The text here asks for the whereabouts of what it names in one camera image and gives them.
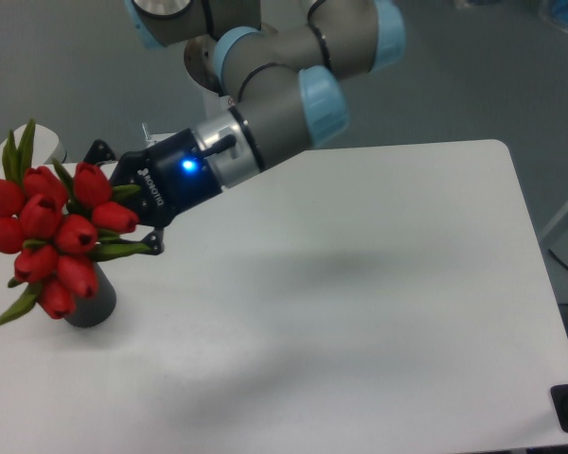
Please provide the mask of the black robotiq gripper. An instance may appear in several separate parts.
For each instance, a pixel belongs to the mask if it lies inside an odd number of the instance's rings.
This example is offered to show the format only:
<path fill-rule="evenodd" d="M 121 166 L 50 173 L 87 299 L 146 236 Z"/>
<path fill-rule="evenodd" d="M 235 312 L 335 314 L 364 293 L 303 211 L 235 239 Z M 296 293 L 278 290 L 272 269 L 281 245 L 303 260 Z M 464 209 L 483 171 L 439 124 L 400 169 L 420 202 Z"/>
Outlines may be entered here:
<path fill-rule="evenodd" d="M 118 161 L 115 151 L 97 139 L 86 152 L 84 163 L 103 166 Z M 124 153 L 111 177 L 113 186 L 136 184 L 140 191 L 124 201 L 139 223 L 154 227 L 133 244 L 137 254 L 164 252 L 164 230 L 185 211 L 222 192 L 222 186 L 201 155 L 192 130 L 178 132 L 141 151 Z"/>

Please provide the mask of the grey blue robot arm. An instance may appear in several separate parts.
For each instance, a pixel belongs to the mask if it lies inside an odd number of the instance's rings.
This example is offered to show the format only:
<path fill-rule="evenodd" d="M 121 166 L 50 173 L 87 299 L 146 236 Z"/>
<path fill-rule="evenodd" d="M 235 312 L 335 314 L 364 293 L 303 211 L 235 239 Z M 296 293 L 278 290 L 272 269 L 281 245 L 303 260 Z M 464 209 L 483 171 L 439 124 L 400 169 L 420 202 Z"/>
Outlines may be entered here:
<path fill-rule="evenodd" d="M 257 1 L 127 3 L 146 46 L 209 39 L 205 64 L 233 103 L 120 157 L 111 184 L 151 232 L 130 241 L 106 227 L 93 260 L 160 254 L 164 229 L 178 215 L 343 131 L 349 114 L 340 81 L 404 54 L 403 19 L 390 1 L 307 1 L 303 8 L 303 26 L 268 32 Z"/>

